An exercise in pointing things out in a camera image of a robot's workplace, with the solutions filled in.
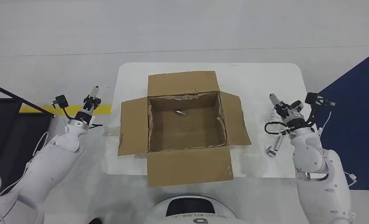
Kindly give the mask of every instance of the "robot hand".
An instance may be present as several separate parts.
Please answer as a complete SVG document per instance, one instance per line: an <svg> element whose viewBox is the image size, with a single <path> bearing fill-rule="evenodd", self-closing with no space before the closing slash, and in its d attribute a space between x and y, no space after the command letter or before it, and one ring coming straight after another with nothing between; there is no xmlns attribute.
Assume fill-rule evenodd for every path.
<svg viewBox="0 0 369 224"><path fill-rule="evenodd" d="M92 113L101 102L96 97L98 91L98 86L93 88L76 117L67 116L70 121L65 126L65 134L52 138L27 163L18 184L8 194L0 197L1 223L43 223L42 205L47 195L66 177L83 153L84 146L80 144L80 136L87 133L95 118ZM66 100L65 104L66 106L59 105L64 109L68 106Z"/></svg>
<svg viewBox="0 0 369 224"><path fill-rule="evenodd" d="M355 213L351 211L350 191L340 157L335 151L322 148L320 138L312 128L315 124L313 112L305 121L300 113L303 108L301 101L288 105L279 101L274 94L270 95L270 100L295 147L293 164L296 183L300 204L308 221L311 224L352 223ZM312 93L308 94L306 103L312 107L334 106L333 102ZM313 179L311 173L322 177Z"/></svg>

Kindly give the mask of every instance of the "white cable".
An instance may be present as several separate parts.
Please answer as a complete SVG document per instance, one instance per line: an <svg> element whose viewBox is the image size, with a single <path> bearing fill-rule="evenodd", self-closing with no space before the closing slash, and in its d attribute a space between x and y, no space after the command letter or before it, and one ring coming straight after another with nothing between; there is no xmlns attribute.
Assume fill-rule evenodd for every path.
<svg viewBox="0 0 369 224"><path fill-rule="evenodd" d="M45 137L44 144L42 145L42 148L43 148L43 147L45 147L45 145L46 145L46 141L47 141L47 138L48 138L48 131L46 131L46 132L44 132L44 134L42 134L42 136L41 136L41 138L40 138L39 142L37 142L37 144L36 144L35 150L33 150L33 154L32 154L32 156L36 156L36 154L37 154L37 153L36 153L37 147L39 146L39 144L40 144L40 142L41 142L42 138L43 138L45 135L46 135L46 137Z"/></svg>
<svg viewBox="0 0 369 224"><path fill-rule="evenodd" d="M22 180L22 178L24 177L25 175L25 172L27 171L28 169L28 164L29 162L27 162L27 164L25 165L25 168L24 168L24 172L23 172L23 175L21 178L19 178L16 182L14 182L13 184L9 185L8 187L6 187L5 189L3 189L3 191L0 193L0 196L5 192L7 191L10 187L12 187L13 185L15 185L16 183L18 183L20 180Z"/></svg>
<svg viewBox="0 0 369 224"><path fill-rule="evenodd" d="M57 112L57 114L63 119L65 126L67 126L67 122L65 121L64 117L59 113L56 107L54 109Z"/></svg>
<svg viewBox="0 0 369 224"><path fill-rule="evenodd" d="M319 137L321 137L321 136L322 136L323 130L324 130L324 128L325 128L325 126L326 126L326 124L328 123L328 121L329 121L329 119L330 119L330 116L331 116L331 115L332 115L332 111L330 111L330 112L329 112L329 115L328 115L327 120L325 121L325 123L324 123L323 127L319 130L319 132L318 132Z"/></svg>
<svg viewBox="0 0 369 224"><path fill-rule="evenodd" d="M352 183L348 185L349 187L352 186L353 184L357 183L356 176L354 174L349 174L349 173L346 173L346 172L344 172L344 173L347 174L352 180Z"/></svg>

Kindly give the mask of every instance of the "black cable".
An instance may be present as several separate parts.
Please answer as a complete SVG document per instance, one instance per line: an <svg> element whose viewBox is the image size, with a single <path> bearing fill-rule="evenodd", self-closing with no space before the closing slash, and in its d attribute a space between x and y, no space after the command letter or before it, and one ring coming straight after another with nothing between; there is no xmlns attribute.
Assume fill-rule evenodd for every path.
<svg viewBox="0 0 369 224"><path fill-rule="evenodd" d="M265 124L264 126L264 131L267 133L267 134L272 134L272 135L279 135L280 133L273 133L273 132L269 132L268 130L266 130L266 127L268 125L283 125L284 127L287 127L287 125L283 122L280 122L280 121L273 121L273 122L268 122Z"/></svg>
<svg viewBox="0 0 369 224"><path fill-rule="evenodd" d="M63 111L64 111L64 113L65 113L65 116L67 116L67 118L68 118L68 119L70 119L70 120L72 120L72 119L73 119L72 117L70 117L70 116L68 115L67 111L65 111L65 108L63 108Z"/></svg>
<svg viewBox="0 0 369 224"><path fill-rule="evenodd" d="M100 126L103 126L103 125L92 124L92 126L90 127L90 129L93 129L93 128L96 128L96 127L100 127Z"/></svg>

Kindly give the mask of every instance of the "black object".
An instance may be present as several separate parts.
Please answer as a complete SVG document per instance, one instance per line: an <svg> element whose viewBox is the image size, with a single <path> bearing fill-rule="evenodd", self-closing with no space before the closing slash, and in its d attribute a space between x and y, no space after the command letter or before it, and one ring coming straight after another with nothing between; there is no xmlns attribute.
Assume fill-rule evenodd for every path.
<svg viewBox="0 0 369 224"><path fill-rule="evenodd" d="M94 218L88 224L103 224L103 221L100 218Z"/></svg>
<svg viewBox="0 0 369 224"><path fill-rule="evenodd" d="M209 213L215 214L211 201L197 197L183 197L172 200L165 216L188 213Z"/></svg>
<svg viewBox="0 0 369 224"><path fill-rule="evenodd" d="M42 135L48 131L55 117L43 108L0 88L0 92L11 98L0 98L0 191L16 182L24 172L27 162ZM19 113L22 104L27 104L40 113Z"/></svg>
<svg viewBox="0 0 369 224"><path fill-rule="evenodd" d="M61 109L67 108L69 106L68 101L64 95L57 96L55 100L58 102L58 105Z"/></svg>

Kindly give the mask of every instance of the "cardboard box flap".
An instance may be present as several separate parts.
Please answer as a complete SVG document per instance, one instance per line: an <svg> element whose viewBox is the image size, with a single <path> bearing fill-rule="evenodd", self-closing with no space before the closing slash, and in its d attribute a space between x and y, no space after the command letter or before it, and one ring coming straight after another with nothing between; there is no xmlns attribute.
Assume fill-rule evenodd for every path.
<svg viewBox="0 0 369 224"><path fill-rule="evenodd" d="M148 98L122 102L118 156L148 151Z"/></svg>
<svg viewBox="0 0 369 224"><path fill-rule="evenodd" d="M150 152L149 187L233 180L228 146Z"/></svg>
<svg viewBox="0 0 369 224"><path fill-rule="evenodd" d="M240 98L226 92L220 92L220 100L223 107L228 144L250 145L251 141L244 125Z"/></svg>
<svg viewBox="0 0 369 224"><path fill-rule="evenodd" d="M149 76L148 96L197 94L219 91L214 71L181 72Z"/></svg>

